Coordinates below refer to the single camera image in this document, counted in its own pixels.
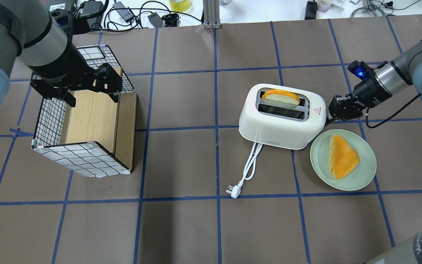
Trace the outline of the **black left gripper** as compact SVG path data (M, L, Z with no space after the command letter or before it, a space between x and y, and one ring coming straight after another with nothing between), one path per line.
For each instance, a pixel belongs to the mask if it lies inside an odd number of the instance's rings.
M108 63L99 65L95 70L91 69L90 72L85 73L70 85L51 85L35 73L32 74L30 85L44 99L62 100L70 107L75 107L77 103L76 98L70 91L102 92L109 95L114 103L119 103L119 94L123 90L122 77Z

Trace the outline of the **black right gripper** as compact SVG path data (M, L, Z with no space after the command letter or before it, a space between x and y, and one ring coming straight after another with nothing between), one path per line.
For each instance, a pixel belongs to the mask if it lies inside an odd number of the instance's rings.
M329 106L327 124L336 120L351 120L363 115L362 111L367 107L376 107L392 97L378 81L367 79L355 86L352 93L345 96L335 95Z

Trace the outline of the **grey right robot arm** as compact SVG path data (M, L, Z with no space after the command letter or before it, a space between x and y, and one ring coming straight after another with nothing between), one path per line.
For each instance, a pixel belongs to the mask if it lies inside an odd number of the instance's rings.
M242 136L257 142L274 138L288 148L305 142L335 120L356 119L415 85L422 95L422 41L377 70L354 61L348 71L360 79L353 92L341 82L344 66L291 68L284 85L276 70L205 71L151 74L146 127L153 131L185 128L238 127Z

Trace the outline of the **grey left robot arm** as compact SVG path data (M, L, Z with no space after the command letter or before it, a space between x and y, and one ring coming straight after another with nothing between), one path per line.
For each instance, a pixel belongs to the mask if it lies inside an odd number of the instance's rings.
M0 0L0 106L17 57L32 70L30 84L44 99L75 107L71 91L90 90L119 102L122 77L107 63L89 67L72 43L73 35L89 32L90 18L49 11L39 0Z

